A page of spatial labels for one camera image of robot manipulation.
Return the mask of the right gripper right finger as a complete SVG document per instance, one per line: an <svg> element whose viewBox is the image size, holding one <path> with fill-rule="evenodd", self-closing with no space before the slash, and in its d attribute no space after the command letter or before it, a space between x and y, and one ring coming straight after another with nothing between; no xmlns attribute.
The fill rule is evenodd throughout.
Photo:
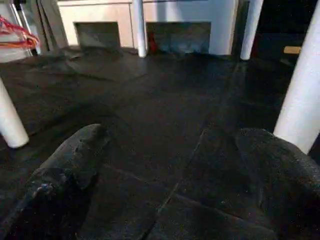
<svg viewBox="0 0 320 240"><path fill-rule="evenodd" d="M257 194L257 206L280 240L320 238L320 166L294 144L258 128L235 143Z"/></svg>

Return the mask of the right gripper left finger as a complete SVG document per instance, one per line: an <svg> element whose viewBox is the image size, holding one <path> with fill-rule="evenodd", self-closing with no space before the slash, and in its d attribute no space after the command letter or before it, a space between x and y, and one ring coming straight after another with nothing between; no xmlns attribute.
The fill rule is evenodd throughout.
<svg viewBox="0 0 320 240"><path fill-rule="evenodd" d="M90 124L66 139L37 168L0 217L2 240L74 240L88 212L110 142Z"/></svg>

